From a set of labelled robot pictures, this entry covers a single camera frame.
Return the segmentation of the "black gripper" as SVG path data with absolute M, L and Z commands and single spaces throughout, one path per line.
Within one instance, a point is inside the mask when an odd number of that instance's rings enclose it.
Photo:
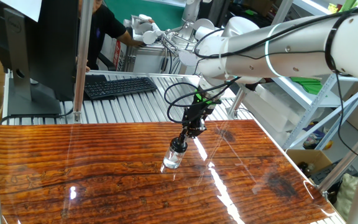
M 179 134 L 179 142 L 185 142 L 188 138 L 196 138 L 206 130 L 205 119 L 213 112 L 221 100 L 207 100 L 203 95 L 196 94 L 190 106 L 185 108 L 182 117 L 182 131 Z

